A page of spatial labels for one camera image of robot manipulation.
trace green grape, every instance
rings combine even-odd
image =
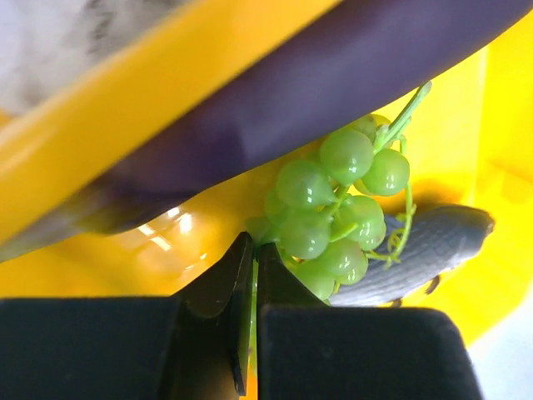
[[[366,271],[368,260],[357,243],[349,239],[341,239],[330,243],[326,251],[313,264],[314,268],[322,268],[336,277],[347,275],[352,269]]]
[[[376,140],[377,123],[372,114],[367,114],[346,126],[363,133],[372,143]]]
[[[265,215],[273,223],[278,223],[288,212],[288,206],[280,200],[272,189],[265,197]]]
[[[382,242],[383,239],[385,239],[386,235],[386,225],[385,221],[380,226],[380,229],[375,231],[375,234],[372,236],[367,237],[364,240],[361,240],[359,242],[359,245],[361,246],[361,250],[363,252],[370,252],[371,250],[376,249]]]
[[[409,182],[409,162],[398,151],[384,148],[374,156],[370,170],[362,178],[366,188],[378,196],[392,196]]]
[[[276,229],[266,217],[253,217],[245,222],[245,228],[256,246],[277,241]]]
[[[277,178],[276,193],[294,208],[326,206],[336,200],[326,173],[309,160],[294,160],[283,167]]]
[[[316,211],[295,210],[280,226],[280,244],[293,257],[317,258],[329,241],[329,220]]]
[[[353,186],[359,193],[366,194],[367,196],[373,196],[373,193],[370,193],[361,179],[357,179]]]
[[[320,161],[330,176],[344,186],[362,177],[372,164],[374,148],[363,133],[342,127],[320,147]]]
[[[311,293],[321,300],[326,300],[333,294],[335,278],[330,273],[304,264],[295,271],[295,275]]]
[[[346,275],[337,277],[336,281],[339,282],[341,285],[353,285],[354,283],[358,283],[365,277],[367,269],[368,262],[364,265],[362,264],[359,268],[353,268]]]
[[[383,210],[379,203],[367,196],[349,196],[339,208],[331,225],[331,235],[337,236],[346,227],[357,224],[347,237],[356,242],[363,242],[380,232],[383,224]]]
[[[376,140],[377,129],[380,125],[390,124],[391,121],[380,114],[367,114],[346,126],[363,133],[372,143],[374,143]]]

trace yellow bowl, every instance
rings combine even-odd
[[[221,26],[226,24],[235,30],[234,20],[223,16],[243,13],[247,21],[253,18],[253,1],[235,2],[231,9],[229,3],[211,1],[217,15],[222,16]],[[26,158],[0,167],[2,193],[6,193],[8,204],[16,203],[8,217],[2,215],[0,239],[8,238],[59,204],[111,163],[146,141],[149,138],[147,132],[156,132],[177,113],[185,112],[336,3],[333,0],[271,0],[264,3],[262,15],[255,16],[259,22],[246,26],[254,29],[252,37],[237,34],[232,37],[240,41],[253,40],[255,46],[228,37],[220,38],[217,43],[228,46],[229,56],[224,59],[230,58],[232,62],[222,71],[213,73],[208,82],[199,82],[190,97],[178,96],[162,110],[152,110],[151,100],[167,94],[154,92],[150,87],[137,87],[146,96],[143,99],[130,98],[127,106],[133,113],[137,110],[143,114],[140,112],[143,109],[149,112],[139,117],[134,132],[130,127],[126,130],[120,126],[120,116],[111,117],[111,122],[96,120],[103,106],[93,99],[101,94],[104,83],[122,89],[113,94],[110,101],[119,102],[131,97],[133,89],[125,85],[117,72],[125,66],[131,66],[139,74],[153,73],[143,68],[153,65],[154,70],[164,69],[164,65],[153,64],[153,60],[163,56],[176,59],[177,52],[169,55],[162,49],[170,43],[172,34],[180,33],[186,38],[187,30],[183,26],[190,27],[193,22],[206,18],[202,2],[181,16],[170,18],[132,49],[87,75],[36,112],[21,121],[9,123],[5,129],[7,135],[16,136],[22,132],[26,136],[15,137],[9,146],[0,143],[0,156],[21,148],[27,148],[28,153]],[[280,8],[286,12],[286,21],[272,25],[276,20],[275,11]],[[207,36],[198,40],[207,40],[209,32],[201,32]],[[533,275],[533,247],[529,243],[533,223],[533,150],[529,144],[533,125],[532,32],[533,13],[492,44],[437,77],[430,96],[417,109],[406,133],[417,198],[484,208],[496,219],[496,230],[487,239],[481,255],[447,273],[444,282],[429,297],[416,292],[405,300],[405,305],[432,307],[448,313],[467,344],[518,305]],[[254,48],[254,52],[243,54],[243,48]],[[190,64],[182,66],[180,73],[186,76],[187,70],[193,71],[194,57],[199,59],[202,55],[193,54]],[[405,102],[406,97],[398,99],[378,112],[393,118]],[[62,120],[65,118],[60,111],[68,111],[67,121]],[[77,161],[72,160],[72,154],[69,159],[64,154],[58,155],[57,148],[61,146],[72,145],[73,153],[80,146],[69,139],[69,132],[78,132],[79,142],[83,143],[83,138],[89,138],[95,132],[99,134],[102,127],[106,128],[104,132],[116,129],[118,137],[102,157],[91,159],[101,150],[97,146],[83,149],[86,156]],[[43,132],[59,146],[56,152],[50,152],[51,145],[39,147],[42,143],[38,138]],[[82,234],[2,263],[0,296],[174,293],[220,258],[243,230],[247,218],[262,212],[262,199],[271,188],[280,166],[315,146],[311,143],[212,187],[137,229],[111,237]],[[41,193],[39,190],[42,191],[47,179],[54,178],[43,176],[39,172],[39,163],[61,165],[68,162],[79,163],[79,167],[73,169],[75,173],[58,168],[55,178],[62,184],[60,190],[45,191],[42,199],[36,199],[32,194]],[[401,196],[396,196],[387,199],[383,206],[397,208],[401,202]],[[255,396],[253,384],[249,398]]]

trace plastic toy food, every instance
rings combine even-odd
[[[416,210],[404,131],[430,89],[430,82],[422,86],[394,122],[366,116],[330,133],[317,156],[286,164],[266,197],[266,216],[248,221],[257,246],[276,242],[286,266],[321,300],[336,285],[363,279],[369,259],[385,261],[387,268],[400,262]],[[391,148],[394,142],[400,151]],[[386,235],[381,206],[349,193],[359,179],[372,195],[406,190],[406,212],[398,216],[404,225],[391,233],[387,253],[374,252]]]

